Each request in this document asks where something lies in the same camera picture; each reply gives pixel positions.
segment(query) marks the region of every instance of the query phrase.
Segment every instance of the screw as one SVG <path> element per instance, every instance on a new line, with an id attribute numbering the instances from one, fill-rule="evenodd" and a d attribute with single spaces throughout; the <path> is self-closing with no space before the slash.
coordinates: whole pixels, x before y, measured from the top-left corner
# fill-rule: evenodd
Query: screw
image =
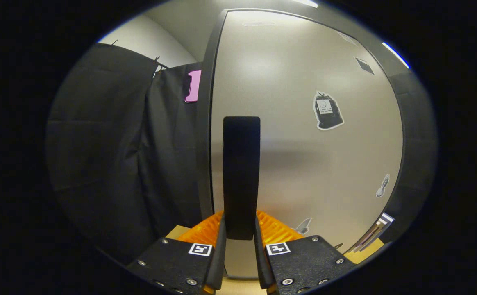
<path id="1" fill-rule="evenodd" d="M 304 287 L 304 288 L 302 288 L 302 289 L 299 289 L 299 290 L 297 291 L 297 293 L 304 292 L 304 291 L 306 291 L 306 290 L 308 290 L 308 289 L 309 289 L 309 287 Z"/>
<path id="2" fill-rule="evenodd" d="M 283 281 L 282 281 L 282 284 L 283 284 L 284 286 L 287 286 L 287 285 L 289 285 L 289 284 L 293 284 L 293 279 L 283 280 Z"/>

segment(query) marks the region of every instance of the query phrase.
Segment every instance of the sticker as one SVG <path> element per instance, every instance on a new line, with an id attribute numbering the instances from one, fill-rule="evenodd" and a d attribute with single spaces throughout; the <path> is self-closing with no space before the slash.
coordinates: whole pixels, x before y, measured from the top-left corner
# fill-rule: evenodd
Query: sticker
<path id="1" fill-rule="evenodd" d="M 377 189 L 377 192 L 375 193 L 375 196 L 377 196 L 377 198 L 380 198 L 381 196 L 384 195 L 384 192 L 386 191 L 386 186 L 388 185 L 389 182 L 390 182 L 390 174 L 386 174 L 386 176 L 384 176 L 384 179 L 382 180 L 381 187 Z"/>
<path id="2" fill-rule="evenodd" d="M 348 41 L 349 43 L 351 43 L 351 44 L 357 46 L 357 44 L 355 44 L 355 42 L 353 42 L 353 40 L 352 40 L 350 37 L 348 37 L 347 35 L 342 34 L 341 32 L 337 32 L 337 33 L 342 37 L 342 39 L 345 39 L 345 40 Z"/>
<path id="3" fill-rule="evenodd" d="M 330 130 L 344 124 L 338 103 L 328 93 L 317 90 L 313 99 L 313 112 L 319 130 Z"/>
<path id="4" fill-rule="evenodd" d="M 268 250 L 268 255 L 279 255 L 291 252 L 286 245 L 286 242 L 283 243 L 271 243 L 266 245 L 266 249 Z"/>
<path id="5" fill-rule="evenodd" d="M 301 235 L 304 235 L 305 233 L 307 233 L 309 231 L 309 223 L 310 222 L 311 222 L 311 217 L 306 218 L 306 220 L 301 222 L 299 224 L 299 226 L 297 226 L 297 228 L 292 228 L 292 230 L 296 231 L 297 233 L 299 233 Z"/>
<path id="6" fill-rule="evenodd" d="M 199 84 L 201 70 L 191 71 L 188 75 L 191 77 L 191 83 L 189 84 L 189 95 L 184 99 L 185 102 L 196 102 L 199 99 Z"/>
<path id="7" fill-rule="evenodd" d="M 211 254 L 211 248 L 213 245 L 205 245 L 203 243 L 194 243 L 189 250 L 189 254 L 200 255 L 200 256 L 209 256 Z"/>
<path id="8" fill-rule="evenodd" d="M 370 68 L 370 65 L 368 65 L 368 62 L 365 61 L 364 59 L 360 59 L 358 57 L 355 57 L 355 60 L 359 63 L 359 66 L 361 66 L 361 68 L 368 72 L 368 73 L 371 73 L 372 75 L 375 75 L 372 71 L 372 69 Z"/>

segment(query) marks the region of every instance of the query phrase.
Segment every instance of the black metal plate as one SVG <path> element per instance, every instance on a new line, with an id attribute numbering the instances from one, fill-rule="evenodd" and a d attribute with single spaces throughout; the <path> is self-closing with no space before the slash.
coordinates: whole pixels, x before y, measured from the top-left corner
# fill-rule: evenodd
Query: black metal plate
<path id="1" fill-rule="evenodd" d="M 184 295 L 201 294 L 214 248 L 211 247 L 210 256 L 201 256 L 189 253 L 193 243 L 173 239 L 166 239 L 168 243 L 163 243 L 162 239 L 165 238 L 153 243 L 128 269 L 162 289 L 178 294 L 180 292 L 177 290 L 180 290 Z M 140 265 L 139 260 L 145 262 L 145 265 Z M 188 284 L 188 279 L 196 280 L 197 285 Z"/>
<path id="2" fill-rule="evenodd" d="M 320 288 L 348 273 L 355 266 L 320 236 L 289 241 L 286 245 L 290 252 L 284 254 L 269 255 L 265 248 L 280 295 L 296 294 L 298 290 L 306 287 L 310 288 L 307 291 Z M 282 282 L 286 279 L 292 279 L 293 283 L 283 285 Z M 324 279 L 328 281 L 318 285 Z"/>
<path id="3" fill-rule="evenodd" d="M 226 234 L 229 239 L 253 239 L 260 157 L 261 119 L 257 116 L 225 117 L 222 175 Z"/>

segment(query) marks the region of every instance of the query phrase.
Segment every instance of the black sticker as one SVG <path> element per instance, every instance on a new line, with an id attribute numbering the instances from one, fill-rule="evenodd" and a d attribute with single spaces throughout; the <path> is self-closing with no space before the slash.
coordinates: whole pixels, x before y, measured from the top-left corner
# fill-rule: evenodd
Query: black sticker
<path id="1" fill-rule="evenodd" d="M 363 59 L 360 59 L 360 58 L 357 58 L 355 57 L 355 59 L 357 60 L 357 62 L 359 63 L 359 66 L 361 66 L 361 68 L 368 72 L 368 73 L 371 73 L 372 75 L 375 75 L 370 67 L 370 65 L 368 65 L 368 62 L 363 60 Z"/>
<path id="2" fill-rule="evenodd" d="M 328 93 L 316 91 L 313 110 L 319 130 L 330 130 L 344 124 L 338 103 Z"/>

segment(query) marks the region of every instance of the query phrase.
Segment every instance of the ceiling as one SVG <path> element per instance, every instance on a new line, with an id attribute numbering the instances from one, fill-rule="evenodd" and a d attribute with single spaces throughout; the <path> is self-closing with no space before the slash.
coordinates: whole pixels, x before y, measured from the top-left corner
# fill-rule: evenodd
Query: ceiling
<path id="1" fill-rule="evenodd" d="M 145 15 L 167 30 L 197 60 L 204 59 L 205 48 L 218 14 L 230 8 L 265 8 L 308 15 L 326 9 L 313 8 L 291 0 L 171 0 Z"/>
<path id="2" fill-rule="evenodd" d="M 388 75 L 408 71 L 381 45 L 383 40 L 363 23 L 323 1 L 314 1 L 318 3 L 317 8 L 292 0 L 170 0 L 144 14 L 167 30 L 197 61 L 204 60 L 207 41 L 221 11 L 263 8 L 305 16 L 354 37 L 378 56 L 379 62 L 387 67 Z M 346 5 L 343 0 L 335 2 Z"/>

